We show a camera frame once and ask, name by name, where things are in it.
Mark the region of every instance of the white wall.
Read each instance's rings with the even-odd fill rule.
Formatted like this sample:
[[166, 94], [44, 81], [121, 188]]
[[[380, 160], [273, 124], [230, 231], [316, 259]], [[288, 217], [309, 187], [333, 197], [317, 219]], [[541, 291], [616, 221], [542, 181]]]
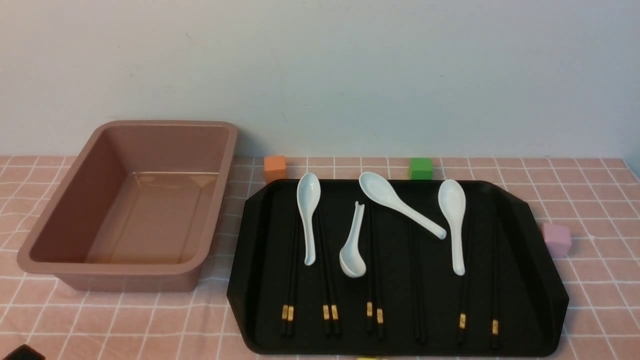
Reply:
[[640, 1], [0, 2], [0, 153], [113, 119], [236, 123], [243, 154], [626, 156]]

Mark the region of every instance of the chopstick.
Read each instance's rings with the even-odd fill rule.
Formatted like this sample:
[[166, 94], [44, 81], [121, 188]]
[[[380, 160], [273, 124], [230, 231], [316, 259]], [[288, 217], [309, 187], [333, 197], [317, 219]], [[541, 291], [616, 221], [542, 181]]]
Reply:
[[291, 263], [291, 288], [289, 290], [289, 312], [287, 313], [287, 336], [293, 335], [294, 305], [296, 303], [296, 286], [298, 285], [298, 243], [300, 241], [300, 217], [293, 224], [293, 257]]
[[318, 214], [319, 230], [320, 230], [320, 242], [322, 244], [321, 251], [323, 252], [324, 270], [326, 272], [326, 282], [329, 289], [329, 301], [331, 303], [331, 319], [333, 322], [333, 332], [336, 335], [340, 335], [340, 319], [338, 316], [338, 304], [335, 296], [335, 285], [333, 283], [333, 275], [331, 273], [331, 266], [327, 259], [329, 258], [329, 245], [326, 241], [326, 229], [324, 228], [323, 218], [321, 214]]
[[495, 234], [493, 236], [493, 302], [492, 302], [492, 324], [491, 324], [491, 348], [497, 350], [500, 347], [499, 339], [499, 319], [498, 319], [498, 275], [499, 275], [499, 248], [498, 245], [500, 236], [500, 222], [496, 217], [495, 221]]
[[282, 325], [280, 328], [280, 334], [282, 336], [293, 335], [293, 316], [294, 316], [294, 303], [296, 292], [296, 280], [298, 270], [298, 234], [300, 232], [300, 215], [298, 209], [294, 212], [294, 221], [292, 226], [292, 236], [289, 251], [289, 262], [287, 264], [287, 273], [285, 276], [285, 283], [287, 287], [285, 289], [284, 305], [282, 306]]
[[462, 277], [462, 288], [460, 290], [460, 318], [458, 320], [458, 344], [461, 345], [465, 342], [465, 335], [467, 333], [467, 310], [469, 306], [469, 277], [470, 277], [470, 263], [469, 257], [471, 256], [471, 238], [472, 238], [472, 226], [473, 226], [473, 212], [467, 209], [467, 243], [465, 244], [465, 251], [463, 258], [465, 259], [465, 266], [467, 271]]
[[415, 270], [415, 242], [413, 241], [415, 232], [413, 230], [413, 224], [409, 224], [409, 282], [411, 283], [411, 307], [413, 313], [413, 335], [416, 341], [420, 341], [420, 304], [418, 300], [418, 274]]
[[413, 301], [413, 331], [416, 341], [421, 343], [427, 342], [427, 325], [425, 317], [424, 294], [422, 290], [422, 269], [420, 267], [420, 256], [418, 252], [418, 243], [415, 240], [415, 224], [409, 223], [410, 239], [409, 251], [411, 252], [409, 261], [411, 265], [411, 282], [412, 282], [412, 301]]
[[292, 226], [292, 234], [291, 234], [291, 241], [289, 242], [289, 259], [287, 262], [287, 267], [286, 267], [286, 272], [285, 272], [285, 280], [284, 283], [287, 285], [285, 288], [285, 294], [284, 294], [284, 304], [282, 305], [282, 324], [280, 327], [280, 334], [282, 336], [285, 336], [287, 334], [287, 319], [289, 317], [289, 293], [291, 292], [291, 262], [293, 261], [293, 243], [296, 242], [296, 218], [298, 217], [298, 210], [296, 209], [296, 211], [294, 212], [294, 225]]
[[[373, 210], [373, 203], [369, 205], [370, 211]], [[376, 241], [372, 235], [372, 242], [374, 245], [373, 248], [373, 269], [374, 269], [374, 277], [375, 277], [375, 288], [376, 288], [376, 323], [378, 324], [378, 338], [382, 339], [385, 337], [385, 318], [382, 310], [382, 275], [380, 274], [380, 245], [379, 241]]]
[[[320, 229], [320, 221], [318, 216], [316, 218], [317, 228]], [[318, 236], [316, 239], [316, 253], [318, 255], [318, 262], [320, 263], [320, 292], [322, 294], [322, 314], [323, 314], [323, 323], [324, 323], [324, 334], [331, 334], [331, 315], [330, 315], [330, 305], [328, 290], [327, 290], [327, 282], [326, 282], [326, 269], [324, 268], [324, 254], [322, 251], [322, 245], [320, 241], [323, 239], [321, 236]]]
[[373, 282], [374, 282], [374, 270], [373, 270], [373, 208], [372, 202], [369, 202], [369, 206], [367, 207], [369, 211], [367, 212], [367, 221], [369, 225], [369, 238], [367, 242], [367, 332], [371, 333], [373, 331], [373, 325], [375, 323], [373, 318]]

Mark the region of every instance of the white grid line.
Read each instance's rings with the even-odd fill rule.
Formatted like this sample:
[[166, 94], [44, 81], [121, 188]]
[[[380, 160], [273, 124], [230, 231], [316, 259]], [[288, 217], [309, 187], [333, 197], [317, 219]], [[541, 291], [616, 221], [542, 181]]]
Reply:
[[[556, 176], [558, 181], [560, 181], [560, 177], [558, 176], [556, 170], [553, 168], [553, 164], [551, 164], [551, 169], [553, 170], [554, 175]], [[566, 192], [566, 190], [564, 189], [564, 186], [562, 184], [560, 184], [560, 187], [562, 188], [565, 196], [567, 196], [567, 198], [569, 199], [569, 202], [571, 203], [571, 206], [572, 206], [573, 210], [577, 213], [578, 209], [575, 207], [575, 204], [571, 201], [571, 198], [569, 197], [569, 193]], [[587, 227], [584, 225], [584, 222], [582, 221], [582, 219], [579, 219], [579, 221], [580, 221], [580, 224], [582, 225], [582, 227], [584, 228], [584, 230], [588, 231]], [[596, 252], [598, 253], [598, 255], [601, 256], [600, 252], [596, 248], [596, 244], [593, 243], [593, 239], [590, 239], [590, 240], [592, 242], [593, 247], [596, 249]], [[607, 266], [607, 263], [605, 261], [603, 261], [602, 263], [604, 264], [604, 266], [606, 267], [607, 271], [609, 272], [609, 276], [611, 276], [611, 279], [614, 279], [613, 274], [611, 273], [611, 271], [609, 270], [609, 267]], [[571, 266], [571, 268], [573, 269], [573, 272], [575, 273], [576, 277], [579, 280], [580, 277], [578, 275], [578, 272], [575, 271], [575, 267], [574, 267], [573, 262], [572, 262], [571, 259], [569, 259], [569, 265]], [[602, 326], [602, 321], [600, 320], [600, 317], [598, 316], [598, 313], [593, 310], [593, 304], [591, 303], [591, 299], [587, 295], [587, 291], [584, 289], [584, 285], [582, 283], [580, 283], [580, 287], [582, 288], [582, 292], [585, 294], [585, 298], [587, 299], [587, 303], [589, 304], [589, 306], [592, 307], [591, 312], [593, 313], [593, 316], [595, 317], [596, 322], [598, 323], [598, 326], [600, 326], [600, 331], [602, 331], [602, 334], [606, 334], [604, 326]], [[611, 345], [611, 342], [609, 341], [609, 338], [605, 337], [605, 340], [607, 341], [607, 345], [611, 349], [611, 352], [613, 353], [614, 358], [617, 360], [618, 356], [616, 355], [616, 351], [613, 349], [613, 345]]]
[[142, 352], [145, 350], [145, 344], [147, 343], [147, 338], [149, 337], [149, 330], [151, 330], [151, 324], [154, 323], [154, 315], [156, 313], [156, 309], [158, 306], [158, 301], [160, 300], [160, 294], [162, 294], [160, 291], [158, 292], [158, 295], [156, 295], [156, 302], [154, 303], [154, 306], [151, 310], [151, 317], [149, 318], [149, 323], [147, 324], [147, 330], [145, 331], [145, 337], [142, 338], [142, 345], [140, 345], [140, 350], [138, 351], [138, 357], [137, 359], [140, 360], [140, 357], [142, 356]]
[[62, 359], [62, 355], [65, 353], [65, 348], [67, 347], [67, 344], [69, 343], [69, 339], [71, 338], [71, 334], [74, 333], [74, 328], [76, 327], [76, 324], [78, 323], [78, 319], [80, 318], [80, 312], [82, 311], [83, 304], [84, 304], [86, 298], [89, 297], [90, 293], [91, 293], [91, 290], [87, 291], [86, 294], [84, 294], [84, 297], [83, 297], [82, 301], [80, 302], [80, 306], [78, 306], [78, 312], [76, 313], [76, 318], [74, 319], [73, 325], [71, 325], [71, 330], [69, 330], [69, 333], [66, 334], [67, 338], [65, 339], [65, 343], [62, 345], [62, 348], [60, 349], [60, 355], [58, 355], [58, 360], [63, 360]]
[[[258, 170], [258, 166], [257, 166], [257, 159], [258, 158], [253, 158], [252, 162], [250, 165], [233, 165], [234, 167], [237, 166], [241, 166], [241, 167], [251, 167], [251, 176], [249, 178], [248, 181], [244, 181], [243, 180], [229, 180], [229, 183], [237, 183], [238, 185], [241, 184], [247, 184], [248, 188], [247, 188], [247, 193], [246, 196], [224, 196], [224, 199], [240, 199], [240, 200], [246, 200], [246, 198], [253, 192], [253, 190], [256, 189], [256, 186], [260, 186], [260, 185], [264, 185], [264, 183], [260, 184], [260, 183], [254, 183], [254, 172]], [[292, 168], [304, 168], [307, 172], [309, 171], [309, 163], [310, 163], [310, 159], [312, 158], [306, 158], [304, 164], [302, 164], [302, 162], [300, 164], [295, 164], [294, 166], [289, 165], [288, 167], [292, 167]], [[465, 169], [465, 170], [469, 170], [470, 175], [471, 175], [471, 179], [478, 179], [479, 176], [477, 176], [476, 171], [477, 169], [497, 169], [498, 174], [500, 175], [500, 178], [497, 179], [498, 181], [501, 181], [500, 186], [503, 186], [505, 189], [508, 190], [508, 188], [510, 186], [530, 186], [534, 191], [534, 193], [536, 194], [536, 199], [530, 199], [533, 201], [538, 201], [540, 203], [540, 206], [542, 208], [542, 210], [544, 211], [544, 213], [546, 214], [546, 218], [543, 218], [542, 215], [539, 215], [540, 217], [536, 218], [537, 221], [541, 222], [541, 221], [550, 221], [550, 222], [555, 222], [555, 221], [563, 221], [563, 220], [577, 220], [581, 223], [581, 225], [587, 229], [584, 226], [584, 222], [585, 220], [589, 221], [589, 220], [603, 220], [603, 219], [607, 219], [609, 221], [611, 221], [613, 227], [616, 230], [616, 234], [618, 236], [611, 236], [611, 237], [606, 237], [606, 238], [598, 238], [597, 240], [602, 240], [602, 241], [606, 241], [607, 239], [621, 239], [623, 241], [623, 243], [625, 244], [628, 252], [629, 252], [629, 257], [609, 257], [609, 258], [605, 258], [602, 257], [602, 253], [599, 251], [599, 249], [597, 247], [595, 247], [595, 239], [593, 237], [590, 236], [577, 236], [577, 237], [573, 237], [573, 239], [581, 239], [581, 240], [589, 240], [592, 244], [592, 246], [594, 246], [594, 249], [596, 251], [597, 254], [597, 258], [592, 257], [579, 257], [578, 255], [572, 255], [569, 254], [567, 257], [562, 258], [562, 259], [557, 259], [556, 261], [565, 261], [567, 264], [569, 264], [571, 270], [577, 274], [577, 272], [575, 271], [575, 267], [574, 264], [577, 261], [597, 261], [600, 260], [602, 261], [602, 263], [604, 264], [604, 266], [607, 269], [607, 272], [609, 273], [609, 276], [611, 277], [611, 280], [609, 281], [580, 281], [579, 279], [576, 281], [563, 281], [564, 284], [579, 284], [580, 288], [582, 289], [582, 292], [585, 296], [585, 298], [587, 299], [587, 303], [589, 304], [589, 306], [569, 306], [568, 309], [572, 310], [572, 311], [586, 311], [588, 309], [591, 310], [591, 312], [594, 314], [597, 322], [598, 322], [598, 326], [600, 327], [600, 330], [603, 332], [603, 334], [594, 334], [594, 335], [578, 335], [578, 334], [570, 334], [568, 331], [564, 331], [563, 332], [563, 341], [567, 341], [569, 344], [568, 348], [571, 348], [571, 351], [573, 352], [574, 356], [577, 358], [577, 353], [575, 351], [575, 348], [573, 346], [572, 343], [572, 339], [574, 338], [600, 338], [600, 339], [605, 339], [609, 348], [611, 349], [611, 352], [614, 354], [614, 356], [617, 356], [617, 354], [615, 353], [615, 348], [613, 347], [613, 344], [609, 341], [609, 338], [639, 338], [640, 339], [640, 334], [633, 334], [633, 335], [610, 335], [610, 334], [605, 334], [604, 333], [604, 327], [598, 317], [597, 311], [598, 310], [624, 310], [626, 309], [629, 313], [629, 315], [632, 317], [632, 319], [635, 321], [636, 326], [638, 326], [640, 328], [640, 325], [638, 324], [638, 319], [634, 316], [634, 314], [632, 313], [632, 311], [637, 311], [638, 309], [640, 309], [639, 306], [629, 306], [627, 303], [626, 298], [623, 296], [622, 291], [620, 290], [619, 284], [640, 284], [640, 281], [617, 281], [616, 279], [613, 278], [613, 274], [611, 272], [611, 270], [609, 269], [608, 265], [607, 265], [607, 261], [624, 261], [624, 260], [632, 260], [635, 261], [636, 263], [640, 264], [640, 256], [638, 256], [638, 254], [634, 254], [631, 251], [631, 248], [629, 246], [629, 243], [627, 242], [628, 239], [635, 239], [635, 240], [640, 240], [640, 234], [638, 234], [637, 236], [622, 236], [622, 234], [620, 233], [620, 230], [618, 229], [618, 226], [613, 222], [614, 220], [639, 220], [640, 219], [640, 214], [638, 213], [638, 210], [635, 206], [632, 206], [632, 209], [634, 211], [634, 213], [636, 214], [635, 217], [633, 217], [631, 215], [631, 213], [628, 213], [624, 215], [627, 215], [628, 217], [611, 217], [611, 212], [607, 210], [607, 208], [604, 207], [604, 203], [613, 203], [613, 202], [626, 202], [627, 204], [632, 204], [635, 203], [633, 205], [637, 205], [637, 203], [639, 203], [640, 201], [637, 200], [630, 200], [629, 197], [627, 196], [627, 194], [623, 191], [622, 186], [625, 185], [635, 185], [638, 184], [637, 181], [633, 181], [633, 178], [626, 176], [626, 174], [624, 174], [624, 172], [617, 172], [616, 175], [619, 177], [619, 179], [616, 179], [613, 176], [613, 172], [615, 172], [616, 170], [627, 170], [628, 168], [625, 167], [618, 167], [616, 166], [616, 164], [614, 164], [614, 166], [607, 166], [607, 164], [600, 160], [600, 163], [603, 164], [603, 167], [582, 167], [580, 165], [580, 163], [577, 162], [577, 166], [576, 167], [556, 167], [554, 166], [553, 161], [548, 161], [548, 166], [536, 166], [536, 167], [528, 167], [525, 165], [525, 162], [522, 161], [521, 159], [519, 160], [520, 163], [522, 164], [522, 167], [501, 167], [497, 165], [498, 159], [496, 158], [492, 158], [493, 162], [496, 164], [495, 166], [490, 166], [490, 167], [474, 167], [472, 166], [472, 162], [470, 159], [466, 159], [467, 161], [467, 167], [460, 167], [460, 166], [447, 166], [447, 159], [444, 159], [444, 161], [442, 161], [442, 159], [440, 159], [440, 164], [441, 166], [439, 167], [434, 167], [434, 171], [440, 169], [439, 171], [442, 171], [443, 177], [447, 178], [447, 173], [445, 172], [445, 170], [448, 169]], [[2, 205], [2, 210], [0, 210], [0, 219], [2, 219], [2, 217], [6, 216], [6, 215], [11, 215], [11, 216], [22, 216], [24, 218], [19, 219], [22, 222], [26, 221], [27, 219], [30, 219], [33, 215], [33, 213], [35, 212], [35, 209], [37, 207], [39, 207], [39, 205], [41, 205], [41, 201], [44, 201], [44, 199], [47, 197], [47, 194], [50, 192], [51, 188], [55, 185], [57, 185], [59, 182], [56, 181], [56, 179], [60, 176], [60, 172], [65, 169], [68, 168], [68, 165], [64, 165], [66, 161], [66, 158], [63, 159], [62, 165], [60, 166], [40, 166], [40, 165], [3, 165], [0, 166], [0, 179], [2, 177], [2, 174], [4, 173], [4, 171], [7, 168], [13, 168], [13, 167], [22, 167], [22, 168], [30, 168], [31, 170], [29, 171], [29, 175], [27, 175], [27, 178], [25, 179], [24, 182], [20, 183], [20, 182], [11, 182], [10, 184], [19, 184], [19, 186], [17, 187], [17, 189], [13, 192], [12, 196], [9, 197], [0, 197], [0, 200], [7, 200], [3, 205]], [[391, 166], [390, 160], [389, 158], [385, 158], [386, 161], [386, 166], [367, 166], [367, 168], [380, 168], [380, 169], [384, 169], [386, 168], [387, 171], [387, 176], [389, 179], [391, 179], [391, 171], [392, 169], [396, 168], [396, 169], [403, 169], [403, 170], [408, 170], [408, 166]], [[314, 166], [314, 168], [332, 168], [333, 170], [333, 175], [332, 177], [335, 178], [336, 175], [336, 169], [337, 168], [358, 168], [360, 167], [360, 172], [364, 171], [364, 159], [361, 157], [359, 158], [359, 166], [358, 165], [353, 165], [353, 166], [336, 166], [336, 158], [332, 158], [332, 163], [333, 165], [331, 166]], [[32, 176], [32, 173], [34, 171], [35, 168], [57, 168], [58, 169], [58, 173], [56, 174], [54, 180], [52, 180], [51, 183], [32, 183], [31, 181], [28, 181], [28, 179]], [[510, 181], [507, 182], [504, 178], [504, 174], [503, 171], [504, 170], [508, 170], [508, 169], [517, 169], [517, 170], [522, 170], [525, 172], [525, 174], [527, 175], [527, 177], [529, 178], [529, 182], [524, 182], [524, 183], [518, 183], [515, 181]], [[530, 171], [531, 170], [536, 170], [536, 169], [547, 169], [547, 170], [551, 170], [554, 172], [554, 175], [556, 176], [556, 178], [558, 179], [558, 182], [549, 182], [549, 183], [534, 183], [532, 181], [531, 175], [530, 175]], [[582, 173], [582, 176], [584, 176], [583, 181], [581, 181], [580, 183], [563, 183], [562, 181], [559, 180], [558, 176], [557, 176], [557, 171], [556, 170], [561, 170], [561, 169], [572, 169], [572, 170], [579, 170], [580, 173]], [[586, 177], [585, 171], [584, 170], [591, 170], [591, 169], [597, 169], [597, 170], [601, 170], [603, 172], [608, 173], [609, 176], [611, 176], [611, 179], [613, 179], [613, 182], [609, 182], [606, 181], [604, 183], [596, 183], [596, 182], [590, 182], [589, 179]], [[35, 197], [16, 197], [15, 195], [18, 193], [18, 191], [22, 188], [22, 186], [24, 185], [24, 183], [28, 183], [28, 184], [40, 184], [40, 185], [49, 185], [49, 188], [47, 189], [47, 191], [40, 197], [40, 198], [35, 198]], [[538, 192], [538, 187], [539, 186], [557, 186], [558, 188], [561, 188], [564, 192], [564, 194], [566, 195], [567, 199], [563, 199], [563, 200], [542, 200], [540, 193]], [[569, 189], [569, 186], [584, 186], [585, 188], [588, 186], [589, 189], [591, 190], [591, 192], [593, 192], [595, 194], [595, 200], [574, 200], [571, 199], [568, 196], [568, 193], [565, 189], [565, 186], [567, 186], [567, 189]], [[622, 200], [622, 197], [620, 197], [620, 199], [618, 200], [602, 200], [601, 196], [598, 196], [598, 194], [594, 191], [594, 186], [615, 186], [617, 187], [617, 189], [623, 194], [623, 198], [624, 200]], [[35, 200], [36, 201], [36, 205], [34, 206], [34, 208], [32, 209], [31, 212], [29, 213], [19, 213], [19, 212], [13, 212], [13, 213], [4, 213], [4, 208], [7, 206], [8, 204], [8, 199], [29, 199], [29, 200]], [[602, 209], [604, 210], [604, 214], [606, 217], [594, 217], [594, 218], [586, 218], [586, 217], [580, 217], [579, 215], [576, 215], [576, 217], [566, 217], [566, 218], [559, 218], [559, 217], [555, 217], [552, 218], [549, 216], [549, 212], [547, 210], [547, 206], [551, 205], [555, 202], [569, 202], [572, 205], [573, 210], [576, 212], [577, 214], [577, 209], [575, 208], [576, 204], [582, 204], [582, 203], [587, 203], [587, 202], [595, 202], [595, 203], [599, 203], [602, 207]], [[221, 213], [222, 216], [226, 216], [229, 218], [238, 218], [241, 217], [241, 215], [239, 213], [237, 213], [236, 211], [226, 211], [224, 213]], [[0, 233], [0, 235], [2, 234], [9, 234], [9, 237], [7, 237], [7, 240], [5, 241], [5, 244], [3, 244], [3, 246], [6, 246], [6, 244], [8, 243], [8, 241], [10, 241], [13, 236], [15, 236], [15, 234], [24, 234], [24, 233], [28, 233], [28, 231], [10, 231], [10, 232], [4, 232], [4, 233]], [[214, 236], [229, 236], [229, 237], [236, 237], [237, 238], [237, 233], [216, 233]], [[0, 249], [0, 252], [7, 252], [7, 253], [16, 253], [17, 250], [15, 249]], [[222, 258], [233, 258], [233, 255], [230, 254], [212, 254], [211, 255], [212, 258], [218, 258], [218, 259], [222, 259]], [[49, 304], [49, 299], [52, 298], [53, 293], [55, 292], [55, 289], [57, 288], [58, 282], [59, 280], [53, 276], [50, 277], [42, 277], [42, 276], [30, 276], [29, 274], [22, 274], [22, 276], [5, 276], [5, 275], [1, 275], [0, 274], [0, 279], [15, 279], [19, 281], [19, 285], [18, 288], [15, 290], [15, 293], [13, 294], [13, 298], [10, 301], [9, 306], [10, 307], [41, 307], [40, 310], [40, 314], [38, 315], [38, 318], [36, 319], [35, 324], [33, 325], [33, 328], [31, 330], [31, 332], [0, 332], [0, 335], [4, 335], [4, 334], [18, 334], [18, 335], [25, 335], [27, 336], [27, 339], [30, 339], [32, 337], [32, 335], [37, 334], [37, 335], [66, 335], [67, 338], [65, 340], [65, 343], [62, 347], [62, 349], [60, 350], [60, 356], [62, 356], [62, 353], [64, 353], [65, 351], [65, 347], [67, 346], [67, 343], [70, 339], [71, 336], [91, 336], [91, 335], [95, 335], [95, 336], [105, 336], [104, 341], [102, 343], [102, 348], [100, 350], [100, 355], [99, 358], [104, 356], [104, 349], [106, 347], [106, 341], [109, 337], [111, 336], [134, 336], [134, 337], [139, 337], [142, 338], [142, 345], [140, 348], [140, 352], [138, 353], [138, 356], [140, 356], [144, 350], [145, 344], [146, 344], [146, 339], [147, 338], [156, 338], [156, 337], [163, 337], [163, 336], [179, 336], [180, 337], [180, 341], [178, 344], [178, 349], [177, 349], [177, 357], [180, 357], [180, 352], [183, 350], [182, 346], [183, 346], [183, 341], [184, 341], [184, 336], [185, 335], [199, 335], [199, 336], [220, 336], [220, 338], [218, 339], [218, 354], [216, 354], [217, 359], [220, 358], [220, 349], [223, 343], [223, 337], [224, 336], [239, 336], [239, 334], [235, 334], [235, 333], [226, 333], [224, 332], [225, 330], [225, 326], [226, 326], [226, 322], [227, 321], [233, 321], [233, 319], [229, 319], [228, 318], [228, 314], [230, 311], [229, 308], [229, 304], [228, 301], [226, 302], [226, 304], [203, 304], [202, 301], [200, 301], [200, 304], [195, 304], [195, 299], [196, 299], [196, 291], [195, 290], [192, 294], [191, 294], [191, 300], [188, 302], [188, 304], [186, 305], [176, 305], [176, 306], [160, 306], [159, 305], [159, 299], [161, 296], [161, 293], [158, 293], [156, 295], [156, 301], [154, 302], [153, 305], [122, 305], [122, 299], [124, 296], [124, 292], [120, 294], [120, 298], [118, 299], [117, 304], [86, 304], [86, 301], [88, 299], [88, 297], [90, 296], [90, 291], [84, 294], [84, 297], [82, 298], [82, 301], [80, 301], [79, 304]], [[20, 289], [25, 286], [26, 281], [29, 280], [39, 280], [39, 281], [52, 281], [54, 284], [54, 287], [52, 289], [52, 291], [49, 293], [49, 296], [47, 298], [47, 300], [45, 301], [44, 304], [12, 304], [16, 298], [16, 296], [18, 295], [18, 292], [20, 291]], [[219, 281], [222, 282], [222, 284], [226, 284], [228, 282], [228, 277], [206, 277], [206, 278], [201, 278], [198, 280], [198, 285], [201, 286], [209, 281]], [[616, 289], [618, 290], [619, 295], [621, 296], [621, 298], [623, 299], [623, 303], [625, 306], [611, 306], [611, 307], [607, 307], [607, 306], [592, 306], [591, 303], [591, 299], [586, 295], [586, 291], [584, 289], [584, 284], [614, 284]], [[222, 320], [222, 328], [220, 329], [220, 332], [215, 332], [215, 333], [205, 333], [205, 332], [188, 332], [186, 331], [188, 328], [188, 321], [189, 321], [189, 317], [191, 316], [191, 309], [193, 308], [193, 306], [206, 306], [206, 307], [214, 307], [214, 308], [225, 308], [224, 311], [224, 316], [223, 316], [223, 320]], [[40, 322], [40, 318], [43, 316], [44, 313], [44, 309], [47, 307], [71, 307], [71, 308], [76, 308], [77, 309], [77, 314], [76, 314], [76, 319], [74, 320], [74, 324], [72, 326], [72, 329], [70, 331], [69, 334], [67, 334], [66, 332], [63, 333], [42, 333], [42, 332], [35, 332], [36, 328], [38, 327], [38, 324]], [[92, 333], [73, 333], [74, 328], [76, 327], [76, 323], [78, 321], [78, 318], [81, 316], [80, 312], [82, 311], [83, 307], [110, 307], [110, 308], [114, 308], [115, 307], [115, 313], [113, 315], [113, 318], [111, 319], [111, 324], [109, 326], [109, 330], [107, 331], [106, 334], [104, 333], [96, 333], [96, 334], [92, 334]], [[140, 309], [152, 309], [151, 310], [151, 317], [149, 319], [149, 324], [147, 324], [147, 331], [145, 334], [142, 333], [137, 333], [137, 334], [110, 334], [111, 332], [111, 328], [113, 327], [114, 323], [115, 323], [115, 318], [116, 315], [118, 313], [118, 310], [120, 308], [140, 308]], [[186, 317], [184, 319], [184, 326], [182, 331], [180, 332], [174, 332], [171, 334], [149, 334], [149, 330], [150, 327], [152, 325], [153, 322], [153, 317], [156, 314], [156, 309], [187, 309], [186, 311]]]
[[107, 330], [107, 334], [104, 337], [104, 341], [102, 342], [102, 347], [100, 347], [100, 353], [98, 354], [98, 360], [102, 359], [102, 355], [104, 355], [104, 349], [107, 346], [107, 341], [111, 336], [111, 330], [113, 330], [113, 324], [116, 323], [116, 318], [118, 317], [118, 310], [120, 310], [120, 305], [122, 304], [122, 299], [124, 299], [124, 291], [126, 289], [127, 281], [122, 282], [122, 293], [120, 294], [120, 298], [118, 299], [118, 304], [116, 304], [116, 309], [113, 312], [113, 317], [111, 318], [111, 324], [109, 324], [109, 329]]

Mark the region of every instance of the cube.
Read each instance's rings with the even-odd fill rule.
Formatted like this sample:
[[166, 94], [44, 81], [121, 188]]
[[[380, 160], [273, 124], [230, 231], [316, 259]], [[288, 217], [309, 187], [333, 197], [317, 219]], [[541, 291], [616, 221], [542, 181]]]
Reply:
[[562, 258], [569, 252], [571, 232], [568, 227], [545, 222], [542, 225], [542, 233], [552, 258]]
[[409, 179], [431, 180], [433, 178], [433, 161], [431, 158], [411, 158], [409, 162]]
[[264, 158], [264, 179], [267, 184], [278, 179], [287, 178], [287, 164], [284, 156], [267, 156]]

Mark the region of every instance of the spoon handle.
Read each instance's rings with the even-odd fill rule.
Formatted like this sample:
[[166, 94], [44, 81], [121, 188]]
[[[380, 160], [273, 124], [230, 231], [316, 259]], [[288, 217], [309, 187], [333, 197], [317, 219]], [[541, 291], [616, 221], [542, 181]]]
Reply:
[[351, 230], [347, 239], [347, 247], [352, 253], [358, 251], [358, 239], [360, 237], [360, 227], [362, 226], [362, 217], [364, 216], [364, 204], [359, 204], [356, 201], [356, 207], [353, 212], [353, 221], [351, 223]]
[[305, 265], [311, 266], [316, 262], [316, 241], [311, 217], [302, 215], [302, 228], [305, 232]]
[[451, 263], [453, 272], [458, 276], [465, 275], [465, 260], [462, 254], [462, 226], [451, 227]]
[[400, 209], [400, 212], [406, 215], [411, 220], [418, 223], [423, 228], [427, 229], [428, 231], [431, 231], [439, 239], [442, 240], [445, 237], [447, 237], [447, 231], [443, 229], [442, 226], [434, 223], [433, 221], [425, 217], [423, 214], [420, 214], [418, 211], [415, 211], [409, 205], [403, 206]]

